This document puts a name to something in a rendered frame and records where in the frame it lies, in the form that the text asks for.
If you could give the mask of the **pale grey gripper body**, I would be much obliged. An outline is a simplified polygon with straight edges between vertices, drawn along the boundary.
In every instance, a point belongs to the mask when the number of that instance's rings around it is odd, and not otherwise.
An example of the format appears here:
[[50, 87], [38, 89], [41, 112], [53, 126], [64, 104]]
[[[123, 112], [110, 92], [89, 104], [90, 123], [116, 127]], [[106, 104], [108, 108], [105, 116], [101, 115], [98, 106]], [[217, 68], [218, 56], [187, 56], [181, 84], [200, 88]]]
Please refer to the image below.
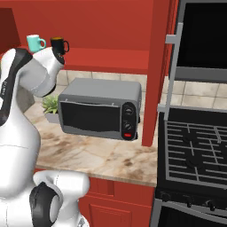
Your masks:
[[20, 110], [26, 112], [27, 109], [35, 103], [34, 96], [22, 87], [19, 87], [17, 93], [17, 102]]

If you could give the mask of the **black gas stove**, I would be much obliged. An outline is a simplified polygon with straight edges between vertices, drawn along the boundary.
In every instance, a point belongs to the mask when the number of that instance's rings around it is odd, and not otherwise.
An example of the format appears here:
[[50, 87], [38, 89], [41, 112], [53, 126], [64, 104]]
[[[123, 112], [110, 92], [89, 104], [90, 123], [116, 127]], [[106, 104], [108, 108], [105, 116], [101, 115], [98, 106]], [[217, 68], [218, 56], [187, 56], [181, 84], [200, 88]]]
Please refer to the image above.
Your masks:
[[[227, 111], [171, 106], [158, 107], [158, 164], [154, 198], [227, 211]], [[227, 227], [162, 207], [158, 226]]]

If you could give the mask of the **black microwave oven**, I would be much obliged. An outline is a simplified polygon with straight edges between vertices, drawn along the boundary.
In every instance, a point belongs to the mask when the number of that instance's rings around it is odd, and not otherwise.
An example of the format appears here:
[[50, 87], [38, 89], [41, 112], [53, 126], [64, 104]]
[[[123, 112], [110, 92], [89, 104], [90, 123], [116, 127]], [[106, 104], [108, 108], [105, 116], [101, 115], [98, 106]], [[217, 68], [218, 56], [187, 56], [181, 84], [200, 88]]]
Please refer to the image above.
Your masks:
[[227, 0], [179, 0], [176, 81], [227, 83]]

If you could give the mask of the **red drawer front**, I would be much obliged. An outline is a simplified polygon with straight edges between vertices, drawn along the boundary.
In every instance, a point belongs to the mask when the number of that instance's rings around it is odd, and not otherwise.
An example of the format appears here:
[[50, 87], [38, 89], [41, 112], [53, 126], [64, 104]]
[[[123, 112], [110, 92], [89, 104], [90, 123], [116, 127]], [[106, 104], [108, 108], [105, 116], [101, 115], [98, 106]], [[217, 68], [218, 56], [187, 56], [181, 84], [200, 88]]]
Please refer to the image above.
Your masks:
[[110, 200], [151, 206], [153, 202], [153, 192], [153, 187], [145, 185], [91, 177], [88, 194]]

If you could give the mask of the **red base cabinet door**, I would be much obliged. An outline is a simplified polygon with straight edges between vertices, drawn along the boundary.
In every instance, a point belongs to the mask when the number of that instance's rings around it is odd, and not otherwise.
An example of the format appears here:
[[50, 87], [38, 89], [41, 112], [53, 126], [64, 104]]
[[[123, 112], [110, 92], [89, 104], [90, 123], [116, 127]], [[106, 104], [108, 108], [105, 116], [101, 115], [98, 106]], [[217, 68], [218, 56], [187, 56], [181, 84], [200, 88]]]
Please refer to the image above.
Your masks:
[[79, 207], [90, 227], [149, 227], [152, 211], [150, 206], [93, 196], [81, 198]]

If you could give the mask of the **black mug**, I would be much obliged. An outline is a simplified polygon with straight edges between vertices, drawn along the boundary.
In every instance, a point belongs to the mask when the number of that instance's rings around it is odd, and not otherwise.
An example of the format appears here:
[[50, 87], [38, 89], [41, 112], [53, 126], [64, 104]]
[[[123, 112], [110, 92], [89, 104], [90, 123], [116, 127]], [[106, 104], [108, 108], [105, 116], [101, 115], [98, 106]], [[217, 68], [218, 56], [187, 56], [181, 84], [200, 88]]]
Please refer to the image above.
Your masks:
[[51, 47], [53, 52], [64, 56], [67, 52], [69, 52], [69, 42], [66, 41], [63, 37], [55, 36], [51, 38]]

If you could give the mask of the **green plant in grey pot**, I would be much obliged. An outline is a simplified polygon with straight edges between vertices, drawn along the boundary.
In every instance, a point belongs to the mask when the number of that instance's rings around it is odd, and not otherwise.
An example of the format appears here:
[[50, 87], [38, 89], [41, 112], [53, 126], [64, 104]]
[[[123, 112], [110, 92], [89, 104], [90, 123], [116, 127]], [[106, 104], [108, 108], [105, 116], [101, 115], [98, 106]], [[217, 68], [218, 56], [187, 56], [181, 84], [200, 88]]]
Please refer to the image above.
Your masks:
[[44, 115], [48, 122], [59, 123], [58, 96], [49, 95], [43, 98]]

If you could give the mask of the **red wall cabinet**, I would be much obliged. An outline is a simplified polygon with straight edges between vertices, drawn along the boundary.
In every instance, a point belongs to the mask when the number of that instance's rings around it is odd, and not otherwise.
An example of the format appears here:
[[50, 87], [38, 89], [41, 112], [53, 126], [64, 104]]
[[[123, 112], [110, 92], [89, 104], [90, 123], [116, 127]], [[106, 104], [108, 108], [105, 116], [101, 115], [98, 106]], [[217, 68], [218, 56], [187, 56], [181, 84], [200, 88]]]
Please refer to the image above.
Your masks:
[[0, 0], [0, 54], [27, 47], [28, 35], [69, 42], [65, 69], [146, 74], [148, 0]]

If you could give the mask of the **teal mug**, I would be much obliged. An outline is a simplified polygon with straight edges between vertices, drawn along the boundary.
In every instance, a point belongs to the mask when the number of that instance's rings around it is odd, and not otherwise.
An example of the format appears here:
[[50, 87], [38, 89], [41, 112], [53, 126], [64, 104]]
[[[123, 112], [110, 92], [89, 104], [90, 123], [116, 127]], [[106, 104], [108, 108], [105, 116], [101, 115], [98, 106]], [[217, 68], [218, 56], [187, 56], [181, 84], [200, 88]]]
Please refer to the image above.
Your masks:
[[39, 35], [28, 35], [27, 43], [31, 52], [38, 52], [46, 47], [46, 41]]

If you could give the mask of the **grey toaster oven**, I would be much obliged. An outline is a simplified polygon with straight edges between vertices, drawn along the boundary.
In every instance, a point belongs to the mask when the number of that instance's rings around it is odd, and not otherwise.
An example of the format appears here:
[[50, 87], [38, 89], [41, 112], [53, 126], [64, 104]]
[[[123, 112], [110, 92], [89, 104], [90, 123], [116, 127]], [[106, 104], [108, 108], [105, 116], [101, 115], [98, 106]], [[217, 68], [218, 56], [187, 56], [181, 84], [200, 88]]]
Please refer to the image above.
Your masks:
[[59, 95], [59, 122], [68, 134], [133, 141], [140, 123], [139, 82], [76, 78]]

